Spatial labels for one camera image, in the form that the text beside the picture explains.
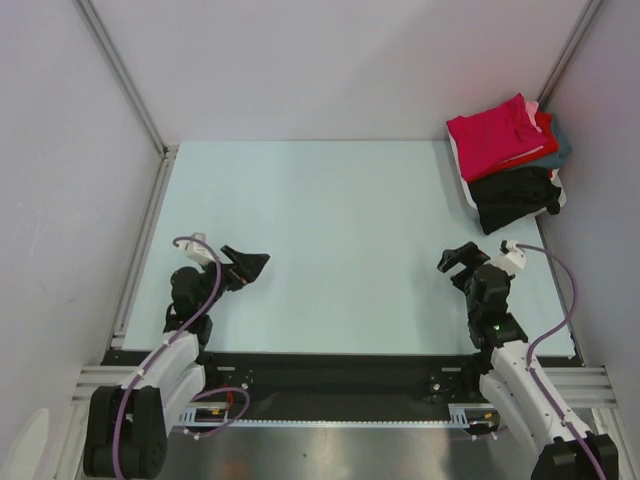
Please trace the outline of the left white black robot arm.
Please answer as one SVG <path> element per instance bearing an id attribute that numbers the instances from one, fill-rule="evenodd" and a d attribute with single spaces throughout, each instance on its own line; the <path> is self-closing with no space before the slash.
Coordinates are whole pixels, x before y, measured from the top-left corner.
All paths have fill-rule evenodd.
<path id="1" fill-rule="evenodd" d="M 171 302 L 160 345 L 120 383 L 91 395 L 83 449 L 83 472 L 94 478 L 155 479 L 167 456 L 170 433 L 189 403 L 214 397 L 221 376 L 200 357 L 213 331 L 209 311 L 227 292 L 255 282 L 270 260 L 228 245 L 222 262 L 197 235 L 177 237 L 174 246 L 191 265 L 170 277 Z"/>

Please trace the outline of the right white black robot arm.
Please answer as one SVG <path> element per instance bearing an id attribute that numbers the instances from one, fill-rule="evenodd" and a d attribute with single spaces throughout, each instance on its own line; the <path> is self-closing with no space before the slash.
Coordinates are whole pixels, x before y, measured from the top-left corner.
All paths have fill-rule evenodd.
<path id="1" fill-rule="evenodd" d="M 528 246 L 503 241 L 489 257 L 468 242 L 443 251 L 445 273 L 465 296 L 468 328 L 479 366 L 463 373 L 461 388 L 473 401 L 488 400 L 533 461 L 534 479 L 616 479 L 618 449 L 596 434 L 561 397 L 538 361 L 538 340 L 528 339 L 510 313 L 511 283 L 526 264 Z"/>

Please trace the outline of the magenta t shirt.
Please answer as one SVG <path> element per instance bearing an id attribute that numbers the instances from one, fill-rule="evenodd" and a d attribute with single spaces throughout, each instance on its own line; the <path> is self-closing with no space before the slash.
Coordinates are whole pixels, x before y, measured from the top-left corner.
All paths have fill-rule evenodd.
<path id="1" fill-rule="evenodd" d="M 466 182 L 547 143 L 546 136 L 531 125 L 524 102 L 523 95 L 517 94 L 484 112 L 446 121 L 457 148 L 460 174 Z"/>

